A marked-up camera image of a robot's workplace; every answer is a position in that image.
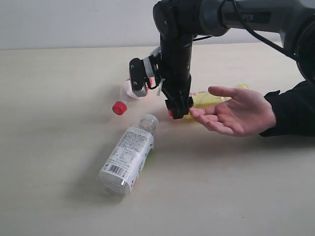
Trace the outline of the black sleeved forearm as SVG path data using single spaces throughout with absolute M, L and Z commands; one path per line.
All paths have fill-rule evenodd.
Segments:
M 260 136 L 315 135 L 315 86 L 312 83 L 303 81 L 284 93 L 269 92 L 264 98 L 272 106 L 276 124 Z

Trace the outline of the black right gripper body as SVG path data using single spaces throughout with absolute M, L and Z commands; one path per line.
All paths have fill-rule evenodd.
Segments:
M 189 107 L 192 41 L 193 36 L 189 34 L 160 38 L 160 68 L 165 79 L 162 92 L 176 108 Z

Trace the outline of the person's open hand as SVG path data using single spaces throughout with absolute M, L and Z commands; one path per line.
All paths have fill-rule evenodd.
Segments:
M 209 131 L 233 137 L 258 135 L 276 125 L 272 105 L 250 89 L 210 86 L 208 92 L 229 100 L 205 109 L 190 108 L 190 115 Z

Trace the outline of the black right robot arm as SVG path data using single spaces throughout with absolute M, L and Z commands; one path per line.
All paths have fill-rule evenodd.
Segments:
M 296 61 L 306 80 L 315 80 L 312 0 L 161 0 L 153 7 L 153 19 L 160 34 L 161 90 L 174 119 L 187 115 L 193 105 L 190 60 L 198 35 L 220 37 L 244 29 Z

